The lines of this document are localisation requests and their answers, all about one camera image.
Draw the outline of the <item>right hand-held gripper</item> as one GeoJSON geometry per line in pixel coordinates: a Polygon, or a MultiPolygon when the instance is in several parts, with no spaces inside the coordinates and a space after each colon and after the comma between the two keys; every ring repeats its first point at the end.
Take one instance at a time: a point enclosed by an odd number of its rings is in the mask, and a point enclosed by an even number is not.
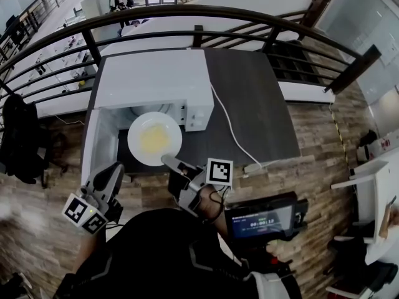
{"type": "Polygon", "coordinates": [[[218,194],[221,197],[220,201],[216,201],[220,205],[219,212],[224,210],[224,195],[233,182],[232,161],[209,158],[206,166],[194,167],[172,155],[165,154],[161,157],[161,162],[186,180],[177,197],[178,205],[184,211],[198,217],[196,211],[201,202],[201,190],[209,185],[214,187],[209,198],[213,194],[218,194]]]}

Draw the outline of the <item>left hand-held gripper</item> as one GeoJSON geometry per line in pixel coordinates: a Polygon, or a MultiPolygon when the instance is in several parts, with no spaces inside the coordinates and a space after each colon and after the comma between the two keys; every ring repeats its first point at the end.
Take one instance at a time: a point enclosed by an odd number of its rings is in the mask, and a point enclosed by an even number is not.
{"type": "Polygon", "coordinates": [[[71,224],[89,234],[96,234],[109,222],[118,224],[122,206],[117,201],[124,176],[120,162],[93,170],[86,183],[72,193],[62,210],[71,224]]]}

